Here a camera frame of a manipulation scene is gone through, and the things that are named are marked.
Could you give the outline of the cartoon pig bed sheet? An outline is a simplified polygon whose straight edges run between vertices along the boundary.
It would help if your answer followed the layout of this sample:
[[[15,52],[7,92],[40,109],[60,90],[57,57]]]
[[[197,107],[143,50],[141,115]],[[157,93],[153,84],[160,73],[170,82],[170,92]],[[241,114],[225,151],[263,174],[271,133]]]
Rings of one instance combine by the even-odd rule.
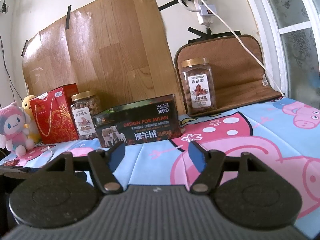
[[[173,140],[127,146],[114,175],[128,185],[184,185],[200,174],[195,141],[207,150],[238,157],[250,152],[301,194],[295,223],[310,238],[319,234],[319,110],[288,98],[240,107],[216,116],[181,116],[182,135]]]

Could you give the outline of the pink plush doll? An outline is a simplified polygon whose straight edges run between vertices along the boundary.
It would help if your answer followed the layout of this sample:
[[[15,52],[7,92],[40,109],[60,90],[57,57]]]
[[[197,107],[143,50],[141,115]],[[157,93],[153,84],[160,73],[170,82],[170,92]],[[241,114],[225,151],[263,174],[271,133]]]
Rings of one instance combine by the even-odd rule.
[[[18,157],[34,148],[35,142],[28,138],[30,131],[25,127],[25,124],[31,122],[31,118],[16,101],[1,108],[0,122],[1,148],[14,152]]]

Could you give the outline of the black sheep print box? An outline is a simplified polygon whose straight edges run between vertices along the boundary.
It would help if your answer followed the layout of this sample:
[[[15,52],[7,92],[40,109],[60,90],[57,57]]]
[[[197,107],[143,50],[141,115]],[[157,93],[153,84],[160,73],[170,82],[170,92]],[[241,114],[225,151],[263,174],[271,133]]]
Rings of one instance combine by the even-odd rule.
[[[103,148],[170,140],[181,136],[174,94],[128,103],[92,117]]]

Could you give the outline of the pecan jar gold lid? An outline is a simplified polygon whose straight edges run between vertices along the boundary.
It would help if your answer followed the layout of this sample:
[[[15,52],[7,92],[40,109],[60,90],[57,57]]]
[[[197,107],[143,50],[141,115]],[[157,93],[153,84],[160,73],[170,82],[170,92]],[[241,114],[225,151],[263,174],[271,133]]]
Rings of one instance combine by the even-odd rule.
[[[212,68],[206,57],[182,61],[180,80],[189,116],[217,109]]]

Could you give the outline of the wood grain board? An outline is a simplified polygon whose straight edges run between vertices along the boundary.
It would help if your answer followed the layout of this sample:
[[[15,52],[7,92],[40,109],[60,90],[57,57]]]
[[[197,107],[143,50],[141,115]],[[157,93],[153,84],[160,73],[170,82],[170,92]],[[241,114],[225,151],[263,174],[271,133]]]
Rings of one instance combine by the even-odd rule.
[[[23,57],[33,95],[76,83],[103,108],[175,94],[180,85],[156,0],[96,0],[38,32]]]

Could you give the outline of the red gift box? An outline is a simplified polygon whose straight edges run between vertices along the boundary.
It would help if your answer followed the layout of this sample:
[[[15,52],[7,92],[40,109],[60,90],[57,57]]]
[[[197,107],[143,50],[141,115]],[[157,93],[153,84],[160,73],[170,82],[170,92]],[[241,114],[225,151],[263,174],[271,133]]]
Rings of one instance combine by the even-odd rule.
[[[71,97],[77,93],[78,87],[72,83],[30,100],[34,120],[44,144],[79,139],[71,111]]]

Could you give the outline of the white power strip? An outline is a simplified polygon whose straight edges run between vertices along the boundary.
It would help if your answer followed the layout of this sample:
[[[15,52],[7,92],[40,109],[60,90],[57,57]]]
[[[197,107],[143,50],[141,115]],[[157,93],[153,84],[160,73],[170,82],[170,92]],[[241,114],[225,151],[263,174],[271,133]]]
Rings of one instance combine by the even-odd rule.
[[[214,22],[215,15],[212,12],[217,13],[216,7],[213,4],[209,4],[207,0],[193,0],[195,9],[197,12],[197,19],[199,24],[209,27]]]

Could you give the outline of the yellow plush toy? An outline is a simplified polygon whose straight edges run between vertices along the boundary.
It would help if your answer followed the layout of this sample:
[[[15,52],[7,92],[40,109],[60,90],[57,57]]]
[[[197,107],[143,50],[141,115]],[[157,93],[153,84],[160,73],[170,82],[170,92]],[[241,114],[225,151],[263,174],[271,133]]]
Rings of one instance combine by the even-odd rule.
[[[35,144],[38,144],[41,141],[41,136],[37,129],[37,124],[35,122],[31,105],[30,105],[30,100],[33,98],[36,98],[36,96],[34,95],[26,96],[22,101],[22,107],[24,108],[25,113],[27,113],[30,116],[30,122],[28,124],[25,124],[25,127],[28,128],[30,132],[28,135],[28,138],[33,139]]]

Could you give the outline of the nut jar gold lid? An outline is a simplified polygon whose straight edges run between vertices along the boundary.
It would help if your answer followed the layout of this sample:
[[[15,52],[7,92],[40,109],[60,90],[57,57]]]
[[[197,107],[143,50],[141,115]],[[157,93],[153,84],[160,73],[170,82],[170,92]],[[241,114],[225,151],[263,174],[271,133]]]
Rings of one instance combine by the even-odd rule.
[[[88,90],[72,97],[71,110],[74,124],[80,140],[89,140],[97,137],[92,116],[101,111],[100,99],[96,92]]]

